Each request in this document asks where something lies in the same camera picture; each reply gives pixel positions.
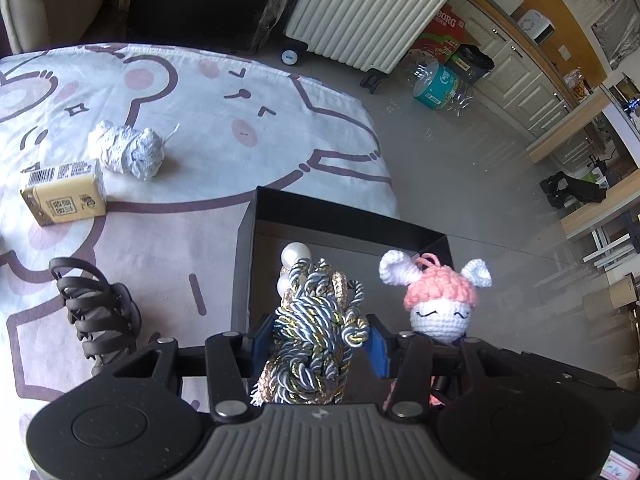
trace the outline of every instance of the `cartoon print bedsheet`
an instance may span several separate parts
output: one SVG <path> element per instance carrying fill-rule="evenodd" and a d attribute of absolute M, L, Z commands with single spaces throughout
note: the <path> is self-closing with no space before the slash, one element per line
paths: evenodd
<path fill-rule="evenodd" d="M 156 177 L 104 172 L 107 216 L 39 227 L 20 174 L 87 158 L 100 120 L 166 136 Z M 37 478 L 31 417 L 91 377 L 47 264 L 75 255 L 123 282 L 143 316 L 138 345 L 228 330 L 236 232 L 256 186 L 396 214 L 362 104 L 315 80 L 177 47 L 98 44 L 0 60 L 2 478 Z M 183 397 L 206 407 L 201 383 Z"/>

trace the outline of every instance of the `coiled rope bundle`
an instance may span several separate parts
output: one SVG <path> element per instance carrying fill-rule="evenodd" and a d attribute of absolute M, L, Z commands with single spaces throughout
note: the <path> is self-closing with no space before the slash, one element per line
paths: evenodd
<path fill-rule="evenodd" d="M 369 336 L 358 310 L 364 287 L 332 272 L 323 258 L 316 266 L 299 259 L 289 281 L 276 310 L 275 348 L 252 391 L 252 404 L 340 402 L 353 349 Z M 348 290 L 353 290 L 351 299 Z"/>

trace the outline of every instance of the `cabinet handle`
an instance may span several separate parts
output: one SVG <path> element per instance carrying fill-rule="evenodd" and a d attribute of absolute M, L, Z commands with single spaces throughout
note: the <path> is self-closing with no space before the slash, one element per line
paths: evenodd
<path fill-rule="evenodd" d="M 502 35 L 501 35 L 497 30 L 495 30 L 495 29 L 494 29 L 494 34 L 495 34 L 496 36 L 498 36 L 498 38 L 500 38 L 501 40 L 503 40 L 505 43 L 507 42 L 507 40 L 505 40 L 505 39 L 502 37 Z"/>

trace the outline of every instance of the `beige chair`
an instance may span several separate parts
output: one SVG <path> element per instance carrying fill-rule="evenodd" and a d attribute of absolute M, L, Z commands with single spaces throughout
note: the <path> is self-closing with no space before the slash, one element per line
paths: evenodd
<path fill-rule="evenodd" d="M 76 44 L 102 0 L 0 0 L 13 54 Z"/>

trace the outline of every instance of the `red box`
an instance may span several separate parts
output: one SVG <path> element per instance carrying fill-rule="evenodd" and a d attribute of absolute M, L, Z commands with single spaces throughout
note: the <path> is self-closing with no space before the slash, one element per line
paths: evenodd
<path fill-rule="evenodd" d="M 465 22 L 455 15 L 450 5 L 445 5 L 414 41 L 411 50 L 421 50 L 444 64 L 464 37 Z"/>

